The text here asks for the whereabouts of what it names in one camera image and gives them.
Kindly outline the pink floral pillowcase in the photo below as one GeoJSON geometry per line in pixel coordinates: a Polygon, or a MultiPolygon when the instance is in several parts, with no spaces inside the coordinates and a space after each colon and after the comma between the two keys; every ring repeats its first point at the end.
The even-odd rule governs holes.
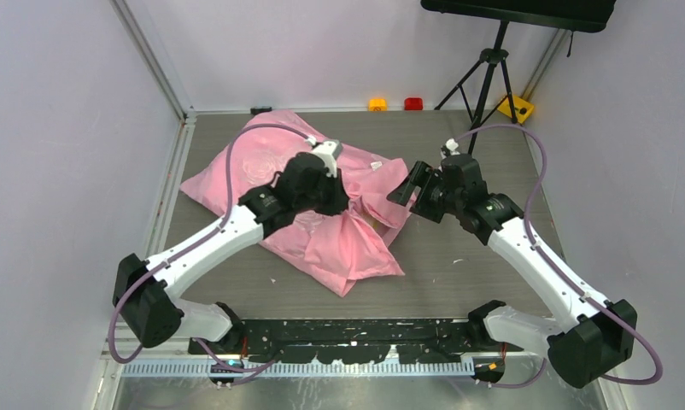
{"type": "MultiPolygon", "coordinates": [[[[227,185],[232,186],[234,197],[240,197],[270,182],[289,159],[307,150],[304,137],[325,141],[321,132],[289,110],[259,114],[249,125],[253,131],[234,144],[230,169],[225,167],[226,152],[220,151],[207,167],[180,185],[188,197],[219,217],[227,207],[227,185]]],[[[345,296],[359,280],[404,273],[389,246],[410,213],[386,196],[408,175],[408,168],[401,158],[388,159],[348,144],[337,165],[349,197],[348,211],[336,216],[299,214],[292,225],[262,241],[261,247],[345,296]],[[379,236],[360,217],[363,208],[389,228],[386,234],[379,236]]]]}

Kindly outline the white pillow with yellow trim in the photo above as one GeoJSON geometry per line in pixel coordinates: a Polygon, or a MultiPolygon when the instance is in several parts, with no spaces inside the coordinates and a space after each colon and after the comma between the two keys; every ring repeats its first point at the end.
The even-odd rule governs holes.
{"type": "Polygon", "coordinates": [[[387,233],[389,228],[381,221],[379,221],[373,214],[370,214],[364,208],[359,211],[360,217],[379,235],[383,236],[387,233]]]}

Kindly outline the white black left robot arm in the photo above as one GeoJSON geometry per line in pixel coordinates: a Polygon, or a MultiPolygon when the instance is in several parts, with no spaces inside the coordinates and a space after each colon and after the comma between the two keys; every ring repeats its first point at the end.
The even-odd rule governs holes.
{"type": "Polygon", "coordinates": [[[255,187],[214,223],[166,251],[141,260],[128,255],[119,264],[113,303],[146,349],[172,337],[210,341],[223,354],[243,340],[231,313],[220,304],[183,299],[199,278],[237,252],[262,242],[308,211],[338,215],[348,196],[335,151],[322,145],[290,159],[271,184],[255,187]]]}

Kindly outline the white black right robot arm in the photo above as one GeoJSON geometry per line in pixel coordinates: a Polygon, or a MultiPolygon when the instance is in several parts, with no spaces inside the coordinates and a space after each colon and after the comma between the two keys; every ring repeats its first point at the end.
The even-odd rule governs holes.
{"type": "Polygon", "coordinates": [[[479,350],[507,343],[541,356],[570,386],[583,388],[632,355],[637,312],[625,300],[613,303],[584,283],[525,224],[522,209],[504,194],[489,192],[478,162],[452,155],[434,168],[417,161],[388,195],[424,219],[446,214],[512,266],[542,299],[551,317],[520,312],[493,300],[467,315],[467,338],[479,350]]]}

